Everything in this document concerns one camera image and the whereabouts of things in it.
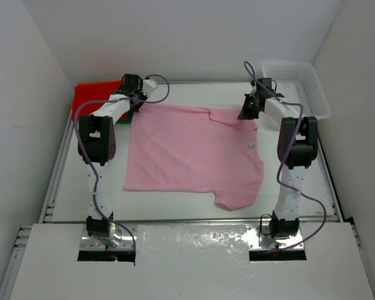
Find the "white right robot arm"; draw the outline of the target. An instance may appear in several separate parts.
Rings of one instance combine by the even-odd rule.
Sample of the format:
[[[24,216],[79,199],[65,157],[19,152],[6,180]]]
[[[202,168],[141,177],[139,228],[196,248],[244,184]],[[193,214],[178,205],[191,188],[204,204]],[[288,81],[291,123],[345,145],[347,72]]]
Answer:
[[[280,190],[265,236],[286,239],[299,231],[304,177],[318,155],[318,120],[306,117],[302,104],[288,102],[281,93],[276,93],[272,89],[273,82],[270,77],[253,79],[252,91],[245,95],[237,118],[254,120],[265,113],[279,125],[277,157],[280,166],[276,179]]]

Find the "green t shirt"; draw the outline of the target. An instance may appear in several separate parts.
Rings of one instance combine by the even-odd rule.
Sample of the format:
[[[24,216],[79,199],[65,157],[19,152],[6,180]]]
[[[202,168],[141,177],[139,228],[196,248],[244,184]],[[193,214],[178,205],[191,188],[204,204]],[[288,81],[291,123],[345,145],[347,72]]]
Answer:
[[[117,124],[130,124],[133,118],[132,112],[126,112],[124,113],[118,120]]]

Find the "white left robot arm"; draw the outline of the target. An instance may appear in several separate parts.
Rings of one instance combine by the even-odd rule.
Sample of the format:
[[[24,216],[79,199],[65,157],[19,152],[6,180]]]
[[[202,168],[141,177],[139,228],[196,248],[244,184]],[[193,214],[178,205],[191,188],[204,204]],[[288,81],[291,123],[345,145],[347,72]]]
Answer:
[[[120,228],[103,191],[109,163],[117,150],[114,125],[130,120],[155,88],[155,82],[135,74],[125,74],[117,81],[87,82],[75,87],[72,121],[77,152],[87,167],[92,194],[86,228],[88,235],[98,240],[112,239]]]

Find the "pink t shirt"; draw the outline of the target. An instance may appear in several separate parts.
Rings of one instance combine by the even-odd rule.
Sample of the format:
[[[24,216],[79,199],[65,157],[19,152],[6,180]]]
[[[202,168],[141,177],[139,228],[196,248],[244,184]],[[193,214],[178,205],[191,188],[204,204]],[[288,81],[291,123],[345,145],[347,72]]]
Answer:
[[[132,118],[124,189],[213,193],[220,208],[252,206],[264,176],[256,121],[237,109],[155,104]]]

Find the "red t shirt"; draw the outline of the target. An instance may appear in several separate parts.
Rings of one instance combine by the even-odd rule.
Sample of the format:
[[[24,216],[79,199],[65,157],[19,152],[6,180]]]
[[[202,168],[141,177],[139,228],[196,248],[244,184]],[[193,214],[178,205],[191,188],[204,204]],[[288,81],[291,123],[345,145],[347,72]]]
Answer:
[[[107,82],[82,82],[74,88],[71,119],[74,121],[75,113],[80,105],[93,100],[108,100],[109,96],[121,84],[121,80]],[[89,104],[82,108],[78,118],[84,114],[91,114],[98,110],[103,103]]]

